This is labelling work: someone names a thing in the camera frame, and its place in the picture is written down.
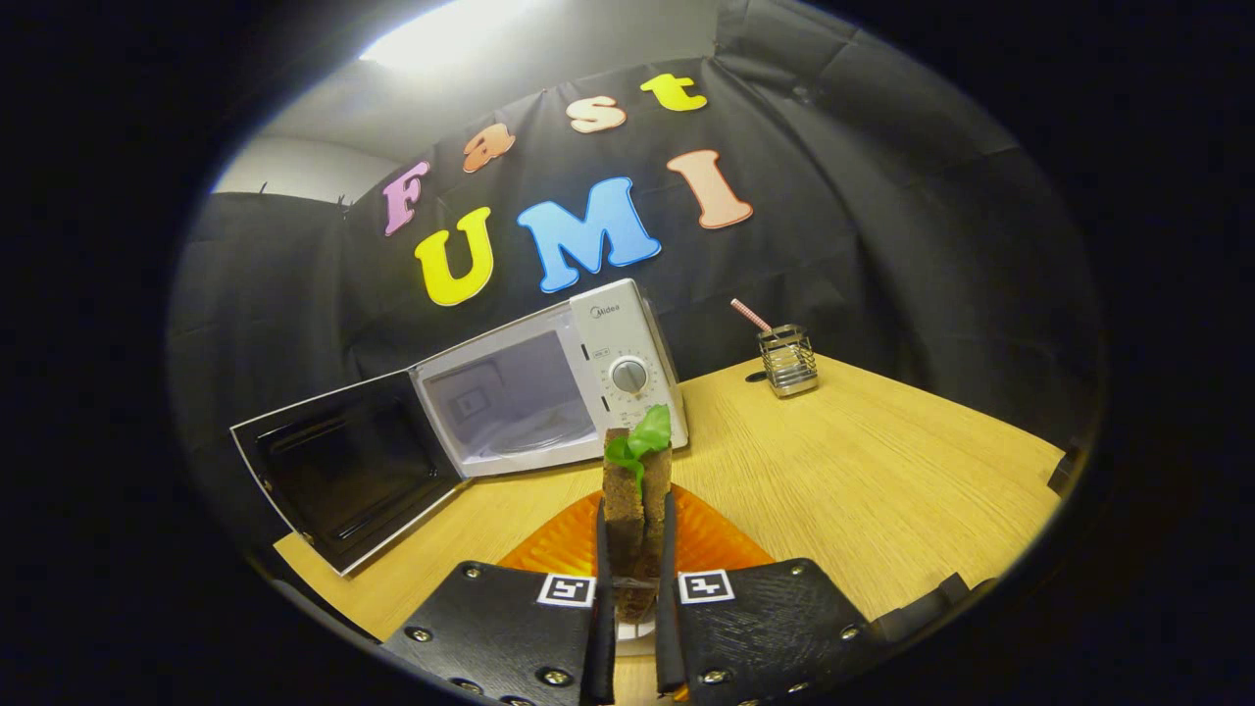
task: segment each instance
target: foam letter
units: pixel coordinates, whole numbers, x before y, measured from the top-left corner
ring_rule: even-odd
[[[594,273],[601,271],[601,242],[607,236],[610,255],[606,261],[616,267],[661,252],[663,243],[650,237],[645,226],[640,224],[640,216],[628,194],[630,189],[631,179],[628,177],[592,184],[582,221],[552,201],[518,213],[518,224],[532,231],[536,252],[545,267],[541,291],[557,291],[579,281],[580,272],[566,263],[562,251],[585,270]]]
[[[640,89],[654,92],[654,98],[658,98],[658,102],[668,110],[697,110],[705,105],[705,95],[689,95],[681,88],[685,85],[693,85],[693,79],[658,74],[640,84]]]
[[[576,132],[600,132],[602,129],[619,127],[628,119],[628,113],[620,110],[619,108],[611,108],[614,104],[615,99],[609,95],[585,98],[584,100],[576,100],[575,103],[567,105],[566,115],[569,118],[575,118],[571,120],[571,127],[574,127]]]
[[[723,178],[719,167],[714,166],[719,153],[714,149],[698,149],[675,157],[666,168],[680,172],[689,188],[698,197],[702,217],[698,223],[705,228],[717,228],[739,223],[754,214],[754,207],[745,203],[732,192],[728,179]]]
[[[397,232],[397,228],[409,222],[414,217],[414,209],[409,207],[418,201],[418,194],[423,191],[423,184],[418,177],[425,174],[432,166],[419,162],[413,169],[400,174],[400,178],[384,187],[384,196],[388,198],[388,224],[384,234]]]
[[[467,243],[471,245],[471,271],[458,278],[449,273],[449,258],[444,252],[449,231],[433,232],[414,248],[414,256],[423,262],[423,283],[432,301],[441,306],[461,303],[488,283],[492,277],[492,243],[488,242],[487,226],[491,212],[483,206],[458,221],[458,229],[467,233]]]
[[[473,172],[487,164],[488,159],[505,154],[513,145],[515,135],[506,129],[506,123],[491,124],[472,137],[471,142],[467,142],[466,148],[462,149],[462,153],[467,155],[466,162],[462,162],[462,171]]]

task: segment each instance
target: wooden table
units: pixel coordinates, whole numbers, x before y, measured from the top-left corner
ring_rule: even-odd
[[[777,400],[758,360],[680,385],[689,446],[673,480],[777,561],[808,557],[868,618],[953,572],[1003,573],[1058,504],[1063,451],[1010,425],[816,356],[820,387]],[[494,563],[601,487],[594,460],[481,479],[349,577],[295,534],[275,548],[349,619],[387,640],[453,567]],[[653,657],[615,666],[619,703],[659,703]]]

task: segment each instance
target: striped straw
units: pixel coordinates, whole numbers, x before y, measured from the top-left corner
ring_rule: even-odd
[[[750,311],[749,306],[742,303],[739,298],[732,300],[732,307],[740,311],[740,315],[753,321],[756,326],[763,329],[767,332],[771,332],[772,326],[767,325],[767,321],[764,321],[758,313]]]

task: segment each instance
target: brown bread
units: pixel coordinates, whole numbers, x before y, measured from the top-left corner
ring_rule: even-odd
[[[626,429],[606,430],[605,444],[628,434]],[[636,475],[631,469],[602,461],[601,492],[606,497],[610,571],[616,577],[630,577],[636,568],[645,535],[645,512],[636,494]]]
[[[607,430],[606,444],[628,434],[625,429]],[[631,470],[604,464],[611,571],[616,577],[654,584],[653,588],[615,589],[615,612],[625,623],[639,623],[658,594],[665,498],[671,490],[671,448],[646,454],[640,461],[645,466],[644,503],[636,494],[636,477]]]

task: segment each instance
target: microwave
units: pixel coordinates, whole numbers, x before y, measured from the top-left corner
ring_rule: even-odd
[[[231,435],[275,510],[344,576],[467,480],[599,458],[607,429],[654,405],[685,446],[670,352],[622,278]]]

